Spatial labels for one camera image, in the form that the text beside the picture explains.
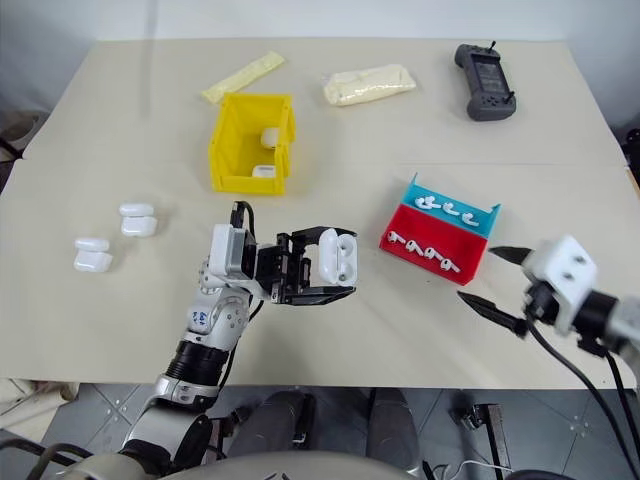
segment plastic bag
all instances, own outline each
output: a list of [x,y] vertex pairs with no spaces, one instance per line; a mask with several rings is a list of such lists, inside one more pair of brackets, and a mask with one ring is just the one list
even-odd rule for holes
[[334,73],[324,86],[324,95],[331,105],[343,106],[370,102],[406,92],[416,82],[402,65]]

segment white table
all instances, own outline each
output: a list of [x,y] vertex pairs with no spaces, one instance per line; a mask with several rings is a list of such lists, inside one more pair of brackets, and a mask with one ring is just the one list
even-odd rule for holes
[[[230,383],[580,387],[532,339],[474,314],[455,284],[377,247],[417,172],[467,203],[501,202],[490,244],[535,247],[569,232],[600,265],[602,290],[638,293],[640,201],[567,48],[499,44],[518,110],[475,123],[453,63],[458,43],[96,44],[0,197],[0,375],[153,381],[182,335],[212,225],[246,199],[262,242],[313,225],[359,232],[359,283],[325,307],[267,305],[240,341]],[[199,92],[269,49],[288,63],[247,91],[293,95],[287,194],[215,193],[206,151],[218,108]],[[386,63],[405,65],[417,90],[346,108],[325,102],[328,74]],[[119,234],[124,201],[157,206],[157,236]],[[73,270],[73,239],[86,235],[112,241],[110,272]],[[487,255],[464,290],[516,313],[525,285],[517,267]],[[606,362],[544,332],[596,385],[612,385]]]

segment yellow bin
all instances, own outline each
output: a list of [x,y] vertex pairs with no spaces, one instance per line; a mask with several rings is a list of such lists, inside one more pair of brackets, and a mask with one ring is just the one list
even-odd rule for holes
[[[265,128],[278,128],[275,149],[261,144]],[[295,138],[290,95],[227,93],[209,144],[213,188],[220,192],[281,195]],[[253,177],[257,165],[274,165],[275,177]]]

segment red and blue organizer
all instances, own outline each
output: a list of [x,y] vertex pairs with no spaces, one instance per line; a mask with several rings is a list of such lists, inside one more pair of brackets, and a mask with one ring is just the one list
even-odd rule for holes
[[387,226],[380,248],[460,285],[476,274],[500,211],[485,212],[415,183]]

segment gray floor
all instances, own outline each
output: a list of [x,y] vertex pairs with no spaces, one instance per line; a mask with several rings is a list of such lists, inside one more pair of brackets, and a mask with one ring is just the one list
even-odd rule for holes
[[[209,415],[224,416],[239,405],[257,405],[271,393],[285,388],[227,387]],[[59,409],[43,444],[64,441],[93,453],[117,450],[150,389],[147,385],[82,385],[78,400]],[[313,447],[364,454],[369,389],[303,387],[302,390],[318,399]],[[450,463],[450,475],[463,460],[491,460],[485,430],[460,430],[449,417],[449,409],[465,394],[475,403],[502,405],[514,468],[546,469],[577,480],[632,478],[606,418],[585,391],[405,389],[404,393],[420,434],[423,458],[432,466]],[[615,391],[603,393],[619,422],[623,422]],[[635,397],[631,402],[635,407]],[[0,440],[7,437],[9,434],[0,430]],[[0,478],[24,478],[34,462],[29,454],[2,451]],[[493,478],[491,470],[474,466],[458,477]]]

